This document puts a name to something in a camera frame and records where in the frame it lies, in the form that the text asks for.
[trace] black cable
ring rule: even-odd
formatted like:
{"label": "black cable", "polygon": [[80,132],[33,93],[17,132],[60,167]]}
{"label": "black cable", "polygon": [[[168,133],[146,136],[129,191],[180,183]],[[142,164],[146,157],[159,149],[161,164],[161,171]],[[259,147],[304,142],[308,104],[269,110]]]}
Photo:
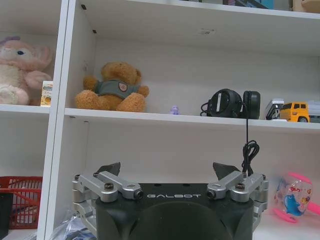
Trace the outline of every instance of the black cable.
{"label": "black cable", "polygon": [[251,161],[254,157],[258,154],[260,147],[255,140],[249,141],[249,114],[247,105],[244,102],[241,102],[243,105],[243,109],[245,110],[246,115],[246,144],[243,146],[242,153],[243,153],[243,162],[242,162],[242,172],[247,173],[248,176],[254,173],[253,169],[251,168]]}

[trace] silver metal arm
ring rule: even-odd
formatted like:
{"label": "silver metal arm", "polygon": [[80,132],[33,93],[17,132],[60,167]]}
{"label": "silver metal arm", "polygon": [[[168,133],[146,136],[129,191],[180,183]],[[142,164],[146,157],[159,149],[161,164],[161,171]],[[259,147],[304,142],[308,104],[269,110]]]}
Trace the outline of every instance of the silver metal arm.
{"label": "silver metal arm", "polygon": [[108,171],[93,176],[76,175],[72,181],[73,208],[84,225],[97,236],[97,222],[93,204],[100,197],[102,202],[111,203],[118,199],[118,191],[125,199],[140,199],[144,193],[138,183],[128,182]]}
{"label": "silver metal arm", "polygon": [[218,182],[207,185],[207,195],[210,199],[223,199],[230,191],[232,200],[246,203],[253,200],[253,230],[261,221],[261,213],[268,208],[269,182],[263,174],[254,173],[246,176],[240,171],[234,171]]}

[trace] brown teddy bear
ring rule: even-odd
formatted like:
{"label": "brown teddy bear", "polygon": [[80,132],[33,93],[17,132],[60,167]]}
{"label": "brown teddy bear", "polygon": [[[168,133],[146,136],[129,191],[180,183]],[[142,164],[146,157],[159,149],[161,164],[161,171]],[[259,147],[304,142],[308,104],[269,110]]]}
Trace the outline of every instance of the brown teddy bear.
{"label": "brown teddy bear", "polygon": [[141,72],[126,62],[109,62],[101,70],[103,81],[86,76],[84,89],[75,97],[78,109],[143,112],[147,86],[140,86]]}

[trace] white bookshelf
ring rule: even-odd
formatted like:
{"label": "white bookshelf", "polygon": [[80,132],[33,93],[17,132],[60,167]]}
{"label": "white bookshelf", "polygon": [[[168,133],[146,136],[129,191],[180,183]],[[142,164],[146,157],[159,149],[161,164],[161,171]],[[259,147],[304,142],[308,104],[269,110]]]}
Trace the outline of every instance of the white bookshelf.
{"label": "white bookshelf", "polygon": [[[45,239],[51,177],[50,152],[56,127],[68,0],[8,0],[0,3],[0,41],[19,36],[33,46],[48,46],[52,63],[44,72],[53,78],[51,107],[0,104],[0,176],[43,176],[39,231],[10,230],[5,240],[24,240],[37,232]],[[40,92],[31,92],[39,99]]]}
{"label": "white bookshelf", "polygon": [[[320,183],[320,124],[263,120],[273,98],[320,101],[320,14],[180,0],[12,0],[0,8],[0,38],[7,35],[56,49],[46,69],[51,107],[0,105],[1,175],[43,176],[38,240],[48,240],[71,208],[75,174],[120,161],[131,181],[208,183],[213,161],[240,167],[246,120],[199,116],[223,88],[261,93],[260,118],[248,125],[260,145],[252,167],[270,179],[269,208],[287,171]],[[76,109],[83,77],[101,79],[101,67],[114,61],[142,72],[146,111]],[[180,115],[168,114],[172,105]],[[292,225],[270,213],[254,240],[319,239],[318,216]],[[13,230],[5,240],[27,235]]]}

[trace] teddy bear face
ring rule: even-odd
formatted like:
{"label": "teddy bear face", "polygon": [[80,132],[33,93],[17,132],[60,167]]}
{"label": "teddy bear face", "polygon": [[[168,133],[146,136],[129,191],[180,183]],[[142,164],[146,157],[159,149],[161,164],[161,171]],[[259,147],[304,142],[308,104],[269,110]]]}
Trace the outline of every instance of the teddy bear face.
{"label": "teddy bear face", "polygon": [[0,64],[15,66],[27,72],[42,71],[51,59],[48,47],[32,47],[20,40],[8,40],[0,45]]}
{"label": "teddy bear face", "polygon": [[121,80],[129,85],[136,85],[141,81],[141,73],[138,69],[126,62],[109,62],[101,69],[104,81]]}

